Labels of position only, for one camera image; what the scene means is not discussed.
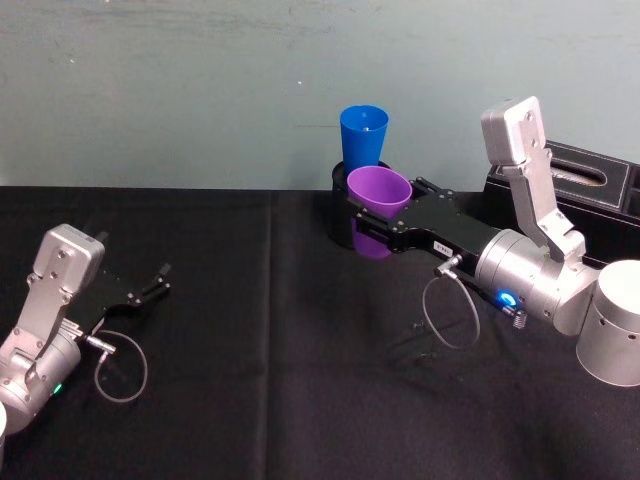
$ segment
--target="silver cylinder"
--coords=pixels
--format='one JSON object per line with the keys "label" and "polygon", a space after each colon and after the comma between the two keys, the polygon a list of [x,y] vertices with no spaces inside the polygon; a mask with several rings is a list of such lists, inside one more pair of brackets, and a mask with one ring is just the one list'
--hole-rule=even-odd
{"label": "silver cylinder", "polygon": [[576,354],[594,377],[611,385],[640,385],[640,261],[607,265],[598,277]]}
{"label": "silver cylinder", "polygon": [[29,381],[28,389],[25,390],[24,385],[15,380],[3,380],[0,383],[0,402],[7,413],[6,433],[25,428],[79,361],[78,345],[64,331],[59,331],[37,360],[37,376]]}
{"label": "silver cylinder", "polygon": [[502,230],[486,246],[476,267],[478,285],[491,295],[510,292],[534,318],[551,320],[559,302],[556,281],[562,265],[528,237]]}
{"label": "silver cylinder", "polygon": [[598,272],[579,260],[559,263],[546,247],[513,230],[500,231],[485,247],[475,278],[490,293],[509,292],[533,318],[547,320],[565,335],[578,335]]}

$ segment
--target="cup rim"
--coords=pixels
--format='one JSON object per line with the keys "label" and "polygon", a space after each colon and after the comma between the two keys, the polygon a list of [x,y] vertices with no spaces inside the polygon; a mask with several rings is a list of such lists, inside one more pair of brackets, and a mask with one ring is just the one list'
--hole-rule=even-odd
{"label": "cup rim", "polygon": [[[377,170],[384,170],[386,173],[385,175],[393,175],[399,179],[401,179],[403,181],[404,184],[406,184],[407,188],[408,188],[408,194],[402,197],[402,200],[398,200],[397,202],[379,202],[373,198],[368,197],[367,195],[362,195],[360,194],[360,192],[358,192],[357,190],[354,190],[351,187],[351,180],[352,180],[352,175],[356,172],[361,172],[363,170],[366,169],[377,169]],[[394,205],[400,205],[404,202],[406,202],[407,200],[409,200],[411,198],[411,195],[413,194],[413,187],[411,186],[411,183],[409,182],[409,180],[407,180],[404,175],[396,172],[395,170],[392,170],[390,168],[386,168],[386,167],[381,167],[380,165],[365,165],[363,167],[358,167],[354,170],[351,171],[351,173],[349,175],[347,175],[347,189],[351,192],[357,193],[359,197],[365,199],[368,202],[371,203],[375,203],[377,205],[385,205],[385,206],[394,206]]]}
{"label": "cup rim", "polygon": [[372,109],[378,110],[379,112],[382,112],[382,114],[384,115],[384,118],[385,118],[385,121],[384,121],[384,123],[383,123],[382,125],[380,125],[379,127],[376,127],[376,128],[371,128],[371,129],[367,130],[367,132],[377,132],[378,130],[381,130],[381,129],[383,129],[383,128],[386,128],[386,127],[387,127],[387,125],[389,124],[389,114],[388,114],[388,113],[387,113],[383,108],[380,108],[380,107],[379,107],[379,106],[377,106],[377,105],[369,105],[369,104],[362,104],[362,105],[350,105],[350,106],[348,106],[347,108],[345,108],[345,109],[340,113],[340,125],[341,125],[341,126],[343,126],[343,127],[345,127],[345,128],[348,128],[349,130],[354,130],[354,131],[356,131],[356,132],[359,132],[360,130],[358,130],[358,129],[356,129],[356,128],[352,128],[352,127],[350,127],[349,125],[346,125],[346,124],[344,123],[344,121],[342,120],[342,117],[344,116],[344,114],[345,114],[345,113],[347,113],[347,111],[348,111],[348,110],[356,109],[356,108],[362,108],[362,107],[372,108]]}

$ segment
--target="black fabric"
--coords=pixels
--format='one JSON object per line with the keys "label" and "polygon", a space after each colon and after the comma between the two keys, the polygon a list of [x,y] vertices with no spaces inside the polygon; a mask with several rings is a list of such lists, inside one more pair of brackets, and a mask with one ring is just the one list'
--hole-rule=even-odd
{"label": "black fabric", "polygon": [[[96,392],[98,354],[24,432],[2,478],[637,478],[637,389],[590,377],[575,339],[523,331],[477,297],[465,352],[424,329],[434,257],[381,262],[334,244],[329,192],[0,189],[0,327],[8,332],[44,232],[110,233],[105,263],[171,295],[129,333],[145,349],[141,399]],[[463,297],[429,310],[471,338]]]}

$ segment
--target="metal bracket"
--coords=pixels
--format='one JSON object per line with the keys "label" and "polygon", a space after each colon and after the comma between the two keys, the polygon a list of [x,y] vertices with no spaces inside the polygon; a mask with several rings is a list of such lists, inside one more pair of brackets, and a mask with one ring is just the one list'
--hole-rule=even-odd
{"label": "metal bracket", "polygon": [[508,100],[482,115],[489,161],[509,180],[518,226],[553,260],[578,261],[586,253],[584,236],[558,209],[551,150],[545,148],[540,103],[536,97]]}
{"label": "metal bracket", "polygon": [[34,362],[44,352],[64,319],[67,307],[95,275],[104,245],[63,224],[49,230],[27,277],[29,294],[20,318],[0,347],[0,363],[15,354]]}

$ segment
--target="white label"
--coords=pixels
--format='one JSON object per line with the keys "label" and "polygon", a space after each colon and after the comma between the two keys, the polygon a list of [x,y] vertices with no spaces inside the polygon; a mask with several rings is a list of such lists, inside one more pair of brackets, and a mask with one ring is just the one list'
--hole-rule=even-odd
{"label": "white label", "polygon": [[440,252],[440,253],[446,255],[447,257],[453,257],[453,250],[451,250],[449,247],[445,247],[440,242],[434,241],[433,242],[433,249],[436,252]]}

